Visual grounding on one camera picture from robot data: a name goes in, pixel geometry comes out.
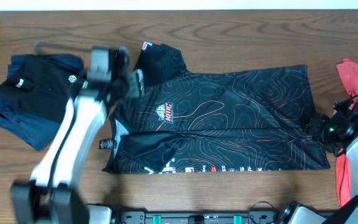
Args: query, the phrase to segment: pink towel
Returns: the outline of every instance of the pink towel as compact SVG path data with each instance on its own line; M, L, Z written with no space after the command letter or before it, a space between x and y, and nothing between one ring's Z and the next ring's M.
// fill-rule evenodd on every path
M358 64L344 58L336 65L339 76L347 93L351 96L358 94ZM339 156L335 163L336 193L341 206L351 199L351 170L346 155Z

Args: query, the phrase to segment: dark blue garment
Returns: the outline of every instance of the dark blue garment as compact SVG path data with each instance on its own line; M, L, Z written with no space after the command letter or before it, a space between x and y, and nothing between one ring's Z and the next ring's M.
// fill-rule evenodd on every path
M80 58L72 55L48 55L48 60L55 60L61 69L79 73L83 69ZM11 77L25 62L25 55L11 57L7 78ZM0 97L0 127L9 130L24 140L36 151L46 147L54 139L60 123L15 110L11 104Z

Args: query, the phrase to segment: black jersey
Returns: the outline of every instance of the black jersey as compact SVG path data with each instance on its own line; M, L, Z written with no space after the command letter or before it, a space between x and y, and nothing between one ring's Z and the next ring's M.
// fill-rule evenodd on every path
M179 50L145 42L135 68L144 97L110 117L124 174L330 168L302 127L315 114L307 66L192 73Z

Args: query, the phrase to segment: white background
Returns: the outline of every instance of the white background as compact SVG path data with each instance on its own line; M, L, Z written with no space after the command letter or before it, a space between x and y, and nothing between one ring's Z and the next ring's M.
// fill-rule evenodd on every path
M358 0L0 0L0 11L358 9Z

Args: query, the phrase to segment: wood grain surface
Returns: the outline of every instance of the wood grain surface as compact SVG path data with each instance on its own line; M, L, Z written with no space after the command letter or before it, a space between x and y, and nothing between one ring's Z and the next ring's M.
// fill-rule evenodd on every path
M347 97L336 64L344 57L358 62L358 11L0 12L0 83L10 56L31 53L37 40L78 48L125 45L131 67L144 40L180 49L192 72L306 64L318 111L332 114L334 101ZM88 58L84 51L73 53ZM97 146L110 137L107 122L88 155L80 193L89 203L238 211L259 200L277 207L298 200L318 210L338 208L332 155L330 170L111 175L101 171L110 152ZM27 180L45 152L0 128L0 223L14 223L12 181Z

